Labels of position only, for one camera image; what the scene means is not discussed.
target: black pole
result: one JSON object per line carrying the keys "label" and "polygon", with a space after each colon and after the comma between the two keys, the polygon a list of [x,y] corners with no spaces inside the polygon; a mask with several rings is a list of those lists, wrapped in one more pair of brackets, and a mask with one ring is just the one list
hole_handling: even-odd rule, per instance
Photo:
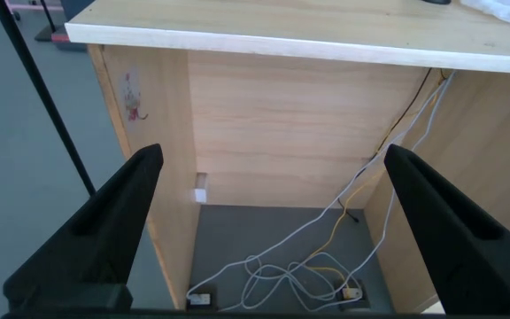
{"label": "black pole", "polygon": [[57,28],[54,26],[54,22],[52,22],[52,18],[50,17],[49,8],[47,8],[46,2],[44,2],[44,0],[41,0],[41,5],[42,9],[44,10],[44,14],[46,14],[46,19],[49,21],[50,30],[52,30],[52,33],[57,32]]}
{"label": "black pole", "polygon": [[60,113],[58,113],[57,107],[50,96],[49,90],[47,89],[46,84],[44,84],[43,77],[41,76],[39,69],[36,67],[33,56],[31,56],[31,52],[29,52],[25,40],[23,40],[23,35],[21,35],[15,21],[13,21],[11,13],[7,10],[4,0],[0,0],[0,21],[4,26],[9,39],[13,43],[13,47],[15,47],[15,51],[19,55],[23,66],[27,70],[28,76],[31,78],[31,82],[35,86],[39,97],[41,97],[44,108],[49,114],[50,120],[52,121],[52,124],[54,124],[62,143],[68,151],[68,155],[70,155],[70,159],[74,163],[81,180],[84,182],[84,186],[86,186],[88,194],[90,196],[94,195],[96,193],[96,189],[89,179],[88,172],[86,171],[84,164],[81,162],[80,155],[76,151],[76,147],[74,147],[72,138],[70,138],[70,135],[66,130],[66,126],[60,117]]}

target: wood grain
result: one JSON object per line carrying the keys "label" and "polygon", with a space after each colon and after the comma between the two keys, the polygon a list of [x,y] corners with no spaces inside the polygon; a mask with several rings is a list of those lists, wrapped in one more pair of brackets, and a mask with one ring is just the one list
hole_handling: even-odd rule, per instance
{"label": "wood grain", "polygon": [[[405,137],[405,147],[424,133],[428,117],[423,114]],[[510,230],[510,74],[458,73],[416,153]],[[366,206],[374,242],[390,191],[385,174]],[[377,257],[398,312],[421,312],[437,300],[400,205],[391,212]]]}
{"label": "wood grain", "polygon": [[455,0],[97,0],[72,42],[510,73],[510,24]]}
{"label": "wood grain", "polygon": [[[187,52],[105,46],[102,54],[107,73],[98,71],[98,76],[110,114],[123,121],[124,133],[116,128],[118,137],[126,136],[133,152],[155,143],[163,150],[165,163],[151,203],[148,229],[174,305],[184,308],[199,213],[194,200],[197,165]],[[145,120],[128,120],[122,91],[127,72],[138,76],[140,112],[143,117],[148,114]],[[113,110],[108,87],[117,110]]]}
{"label": "wood grain", "polygon": [[[194,51],[189,63],[208,204],[242,206],[328,205],[375,153],[427,72]],[[364,207],[374,188],[352,207]]]}
{"label": "wood grain", "polygon": [[115,130],[115,134],[117,135],[118,141],[120,142],[121,152],[123,153],[125,160],[129,160],[133,153],[131,152],[131,148],[129,146],[129,141],[125,132],[123,120],[121,119],[120,108],[117,105],[112,81],[110,79],[110,75],[107,73],[107,65],[105,64],[104,55],[102,54],[103,50],[103,45],[88,44],[88,54],[92,60],[92,64],[94,65],[97,81],[99,82],[99,86],[102,89],[105,106],[107,107],[107,112],[110,114],[113,129]]}

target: wooden desk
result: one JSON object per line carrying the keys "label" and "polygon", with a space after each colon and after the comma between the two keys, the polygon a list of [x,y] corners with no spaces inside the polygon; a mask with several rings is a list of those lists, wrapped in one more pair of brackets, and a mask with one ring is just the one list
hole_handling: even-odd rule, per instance
{"label": "wooden desk", "polygon": [[[148,227],[177,307],[194,249],[197,173],[207,173],[208,204],[324,207],[387,134],[408,126],[440,80],[436,68],[467,71],[417,153],[510,229],[505,22],[457,2],[420,0],[97,0],[66,30],[71,41],[90,43],[125,156],[163,147]],[[366,209],[374,241],[389,196],[384,176],[352,201]],[[395,309],[422,311],[436,294],[394,210],[378,258]]]}

